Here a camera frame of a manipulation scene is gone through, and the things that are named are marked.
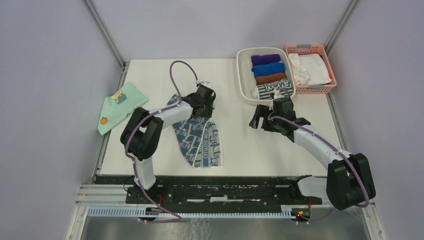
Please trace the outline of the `blue patterned towel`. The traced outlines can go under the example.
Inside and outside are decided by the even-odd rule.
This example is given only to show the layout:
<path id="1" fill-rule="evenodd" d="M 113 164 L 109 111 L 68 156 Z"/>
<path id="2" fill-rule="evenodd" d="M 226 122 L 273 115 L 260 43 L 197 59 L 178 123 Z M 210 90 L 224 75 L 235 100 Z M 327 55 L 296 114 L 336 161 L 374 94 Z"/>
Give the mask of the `blue patterned towel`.
<path id="1" fill-rule="evenodd" d="M 182 156 L 193 168 L 224 166 L 222 139 L 209 117 L 196 117 L 172 125 Z"/>

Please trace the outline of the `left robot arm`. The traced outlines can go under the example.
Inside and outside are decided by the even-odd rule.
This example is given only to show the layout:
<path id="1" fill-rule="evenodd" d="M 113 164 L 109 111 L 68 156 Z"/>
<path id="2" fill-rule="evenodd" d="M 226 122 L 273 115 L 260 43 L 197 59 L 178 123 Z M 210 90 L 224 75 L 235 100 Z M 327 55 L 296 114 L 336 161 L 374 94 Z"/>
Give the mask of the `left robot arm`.
<path id="1" fill-rule="evenodd" d="M 153 187 L 153 155 L 165 128 L 173 128 L 181 153 L 192 167 L 209 168 L 220 153 L 218 131 L 211 120 L 216 93 L 210 82 L 196 85 L 196 92 L 185 97 L 176 94 L 162 109 L 136 108 L 121 134 L 125 154 L 133 161 L 138 197 L 144 203 L 154 202 L 158 195 Z"/>

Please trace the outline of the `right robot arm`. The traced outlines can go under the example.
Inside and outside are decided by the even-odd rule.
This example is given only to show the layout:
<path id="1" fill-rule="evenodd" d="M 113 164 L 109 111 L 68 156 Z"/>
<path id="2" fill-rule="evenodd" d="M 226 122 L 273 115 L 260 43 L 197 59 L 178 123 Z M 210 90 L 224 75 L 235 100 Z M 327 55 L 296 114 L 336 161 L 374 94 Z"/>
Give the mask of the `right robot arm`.
<path id="1" fill-rule="evenodd" d="M 310 121 L 297 117 L 294 103 L 278 94 L 270 105 L 258 104 L 249 126 L 279 133 L 305 149 L 326 169 L 326 177 L 301 176 L 289 189 L 289 199 L 302 204 L 309 197 L 329 201 L 337 210 L 366 208 L 376 196 L 367 157 L 335 146 Z"/>

